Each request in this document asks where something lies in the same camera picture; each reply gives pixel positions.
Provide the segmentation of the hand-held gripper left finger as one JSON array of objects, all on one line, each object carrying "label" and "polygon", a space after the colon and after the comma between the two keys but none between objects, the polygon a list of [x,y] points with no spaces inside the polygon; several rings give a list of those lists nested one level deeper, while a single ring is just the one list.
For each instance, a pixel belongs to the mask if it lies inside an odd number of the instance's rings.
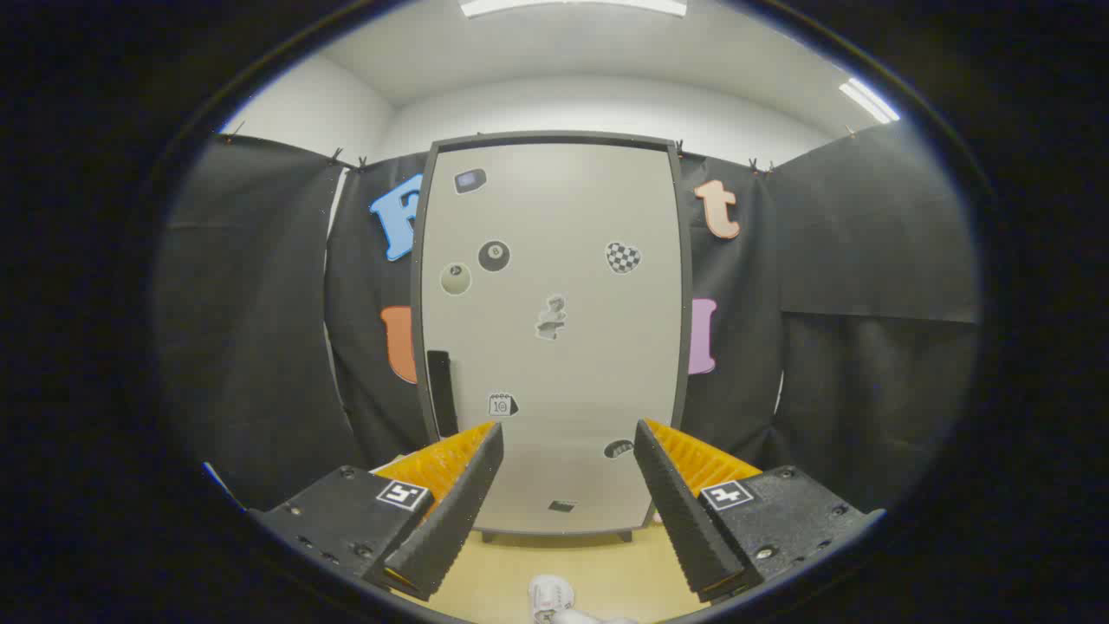
[{"label": "hand-held gripper left finger", "polygon": [[252,516],[347,585],[426,601],[459,557],[502,461],[503,428],[487,422],[375,471],[337,467]]}]

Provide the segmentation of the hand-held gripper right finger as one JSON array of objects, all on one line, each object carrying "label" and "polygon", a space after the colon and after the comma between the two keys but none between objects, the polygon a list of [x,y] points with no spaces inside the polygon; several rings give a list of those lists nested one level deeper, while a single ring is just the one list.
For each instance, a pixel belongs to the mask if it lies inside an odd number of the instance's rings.
[{"label": "hand-held gripper right finger", "polygon": [[797,466],[767,470],[642,419],[632,451],[678,565],[700,601],[745,601],[852,548],[865,512]]}]

